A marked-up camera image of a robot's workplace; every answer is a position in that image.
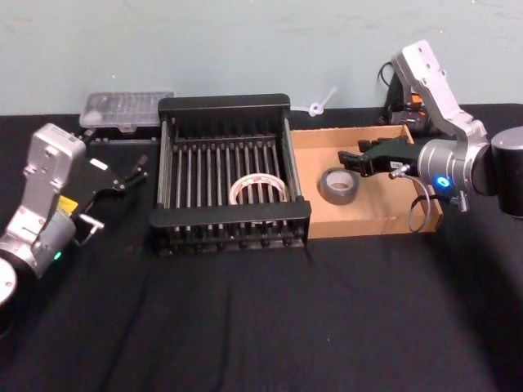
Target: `blue led light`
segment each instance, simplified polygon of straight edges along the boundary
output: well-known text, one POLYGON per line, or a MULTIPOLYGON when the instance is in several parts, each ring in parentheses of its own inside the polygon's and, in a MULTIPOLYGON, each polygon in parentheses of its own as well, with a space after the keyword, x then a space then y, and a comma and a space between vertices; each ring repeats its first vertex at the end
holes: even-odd
POLYGON ((436 183, 443 189, 447 189, 450 187, 450 181, 446 177, 438 177, 436 178, 436 183))

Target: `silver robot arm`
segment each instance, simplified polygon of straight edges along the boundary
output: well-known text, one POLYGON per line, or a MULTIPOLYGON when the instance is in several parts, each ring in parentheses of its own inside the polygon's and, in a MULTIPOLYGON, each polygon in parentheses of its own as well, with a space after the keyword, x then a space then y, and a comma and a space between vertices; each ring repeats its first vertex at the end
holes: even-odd
POLYGON ((72 220, 57 205, 85 151, 81 140, 53 124, 33 134, 24 169, 24 195, 0 237, 0 335, 54 255, 76 232, 72 220))
POLYGON ((457 191, 496 194, 492 152, 483 123, 463 111, 427 41, 405 47, 391 60, 401 83, 418 93, 434 125, 456 140, 431 140, 418 158, 418 175, 457 191))

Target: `yellow label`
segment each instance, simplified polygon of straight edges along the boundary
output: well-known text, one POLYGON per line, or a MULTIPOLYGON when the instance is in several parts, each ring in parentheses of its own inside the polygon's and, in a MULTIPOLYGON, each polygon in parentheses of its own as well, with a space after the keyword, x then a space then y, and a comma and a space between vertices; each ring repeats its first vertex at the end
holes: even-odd
POLYGON ((58 199, 58 208, 69 216, 73 214, 76 207, 78 207, 78 203, 76 203, 74 200, 71 200, 70 198, 60 196, 60 198, 58 199))

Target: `white zip tie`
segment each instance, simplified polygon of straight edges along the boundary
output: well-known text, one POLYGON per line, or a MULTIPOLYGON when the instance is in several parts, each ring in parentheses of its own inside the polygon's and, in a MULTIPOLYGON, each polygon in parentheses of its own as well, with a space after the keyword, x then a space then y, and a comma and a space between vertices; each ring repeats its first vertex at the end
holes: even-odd
POLYGON ((318 114, 323 114, 324 113, 324 108, 325 108, 327 102, 330 101, 330 99, 333 97, 333 95, 334 95, 334 93, 336 91, 337 91, 337 88, 333 87, 330 90, 330 93, 321 102, 321 104, 319 104, 318 102, 315 102, 314 104, 312 104, 308 108, 306 108, 304 106, 291 106, 291 110, 297 110, 297 111, 300 111, 300 112, 307 112, 311 117, 314 117, 314 116, 316 116, 318 114))

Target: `duct tape roll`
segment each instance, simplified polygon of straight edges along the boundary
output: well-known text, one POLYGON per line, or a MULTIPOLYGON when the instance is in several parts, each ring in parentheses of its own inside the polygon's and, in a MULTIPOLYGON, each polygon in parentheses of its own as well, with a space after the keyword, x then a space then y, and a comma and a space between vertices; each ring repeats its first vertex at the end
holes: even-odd
POLYGON ((353 171, 333 167, 324 172, 318 183, 318 190, 325 201, 343 206, 356 197, 360 180, 353 171))

